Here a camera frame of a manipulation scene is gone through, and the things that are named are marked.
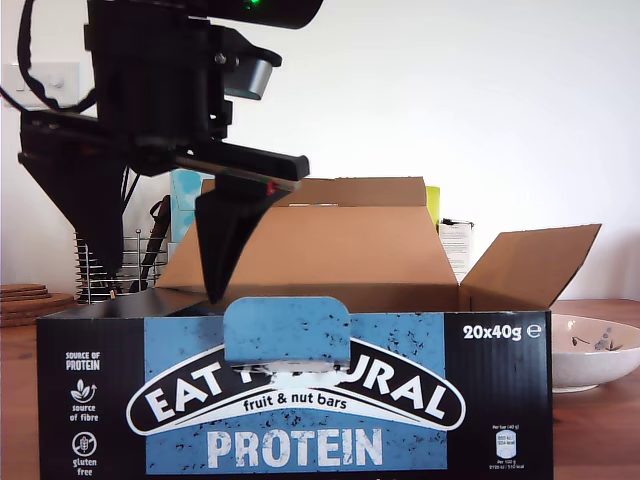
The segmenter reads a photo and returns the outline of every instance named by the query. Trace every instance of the robotic arm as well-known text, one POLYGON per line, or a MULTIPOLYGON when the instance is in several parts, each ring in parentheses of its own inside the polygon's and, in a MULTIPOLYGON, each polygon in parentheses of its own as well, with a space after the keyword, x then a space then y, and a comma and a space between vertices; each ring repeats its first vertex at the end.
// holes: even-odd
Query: robotic arm
POLYGON ((22 109, 20 162, 108 273, 122 264, 126 167, 215 174, 216 189, 196 200, 196 225, 207 293, 218 301, 262 216, 298 187, 309 162, 223 142, 233 107, 225 95, 260 100, 282 58, 209 18, 298 29, 322 0, 88 0, 95 89, 70 108, 29 75, 33 3, 25 3, 18 60, 49 109, 22 109), (97 119, 79 115, 94 103, 97 119))

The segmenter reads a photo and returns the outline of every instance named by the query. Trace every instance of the metal utensil holder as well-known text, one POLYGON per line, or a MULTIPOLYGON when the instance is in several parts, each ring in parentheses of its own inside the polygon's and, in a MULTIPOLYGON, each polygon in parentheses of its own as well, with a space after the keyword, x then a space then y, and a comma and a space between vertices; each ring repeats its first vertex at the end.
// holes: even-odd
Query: metal utensil holder
POLYGON ((76 297, 78 303, 91 305, 104 302, 116 296, 132 295, 132 285, 138 283, 138 291, 155 286, 164 267, 168 262, 165 240, 159 237, 143 237, 140 229, 135 237, 124 237, 124 251, 122 268, 115 276, 109 276, 98 259, 89 250, 82 238, 75 234, 76 264, 76 297), (153 263, 144 263, 147 254, 147 244, 150 240, 162 240, 162 246, 157 251, 153 263), (146 278, 142 278, 145 267, 149 267, 146 278))

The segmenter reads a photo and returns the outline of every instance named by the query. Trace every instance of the blue box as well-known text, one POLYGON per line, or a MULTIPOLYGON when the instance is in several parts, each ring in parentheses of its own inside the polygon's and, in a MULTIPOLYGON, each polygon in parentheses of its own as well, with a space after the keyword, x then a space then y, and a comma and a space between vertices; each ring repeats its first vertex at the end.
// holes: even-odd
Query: blue box
POLYGON ((171 178, 171 241, 180 243, 196 219, 196 198, 200 196, 202 182, 211 175, 192 170, 174 170, 171 178))

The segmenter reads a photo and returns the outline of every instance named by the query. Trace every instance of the open cardboard box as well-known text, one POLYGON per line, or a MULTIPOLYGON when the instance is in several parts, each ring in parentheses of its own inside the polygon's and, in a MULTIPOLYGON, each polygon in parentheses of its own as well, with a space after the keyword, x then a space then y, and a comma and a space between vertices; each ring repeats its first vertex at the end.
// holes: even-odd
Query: open cardboard box
MULTIPOLYGON (((158 288, 205 291, 196 229, 158 288)), ((265 215, 216 309, 246 296, 330 296, 358 313, 547 310, 599 229, 502 233, 458 285, 422 178, 308 179, 265 215)))
POLYGON ((158 288, 38 319, 42 480, 553 478, 547 309, 598 225, 501 234, 458 285, 422 179, 307 180, 267 213, 215 306, 195 228, 158 288), (220 315, 239 297, 309 295, 349 312, 246 298, 252 324, 220 315), (226 360, 227 322, 256 349, 325 358, 331 321, 350 328, 337 383, 226 360), (309 322, 306 343, 281 333, 309 322))

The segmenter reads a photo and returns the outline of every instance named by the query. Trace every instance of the ceramic bowl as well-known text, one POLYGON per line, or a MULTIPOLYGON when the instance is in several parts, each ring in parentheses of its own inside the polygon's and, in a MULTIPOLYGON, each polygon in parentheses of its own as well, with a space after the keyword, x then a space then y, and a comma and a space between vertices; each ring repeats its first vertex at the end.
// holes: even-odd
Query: ceramic bowl
POLYGON ((582 392, 640 367, 640 329, 595 318, 553 315, 553 392, 582 392))

